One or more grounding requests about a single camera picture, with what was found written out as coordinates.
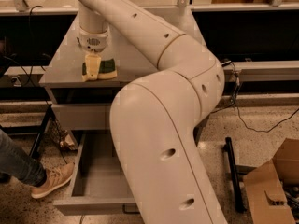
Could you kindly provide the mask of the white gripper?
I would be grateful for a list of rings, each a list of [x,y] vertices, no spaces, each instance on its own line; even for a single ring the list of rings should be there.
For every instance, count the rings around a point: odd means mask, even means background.
[[[100,33],[91,33],[79,28],[78,42],[86,51],[102,52],[107,46],[108,29]],[[86,77],[88,80],[96,80],[99,74],[101,57],[98,54],[85,56]]]

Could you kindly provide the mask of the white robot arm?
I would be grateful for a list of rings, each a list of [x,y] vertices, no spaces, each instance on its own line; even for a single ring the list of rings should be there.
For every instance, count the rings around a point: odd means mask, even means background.
[[[110,109],[122,170],[145,224],[227,224],[193,129],[224,87],[200,42],[129,0],[79,0],[102,15],[157,69],[123,87]]]

